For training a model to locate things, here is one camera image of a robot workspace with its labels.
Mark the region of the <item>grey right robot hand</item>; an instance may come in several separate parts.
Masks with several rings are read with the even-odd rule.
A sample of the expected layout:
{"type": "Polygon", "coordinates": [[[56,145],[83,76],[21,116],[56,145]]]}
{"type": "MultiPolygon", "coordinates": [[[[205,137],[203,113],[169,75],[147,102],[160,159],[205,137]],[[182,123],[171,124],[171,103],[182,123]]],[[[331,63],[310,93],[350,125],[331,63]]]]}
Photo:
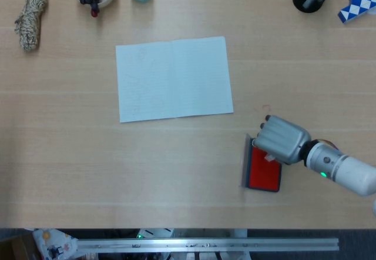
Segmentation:
{"type": "Polygon", "coordinates": [[[267,115],[260,128],[257,137],[253,139],[255,147],[287,165],[302,160],[300,151],[311,141],[307,130],[275,115],[267,115]]]}

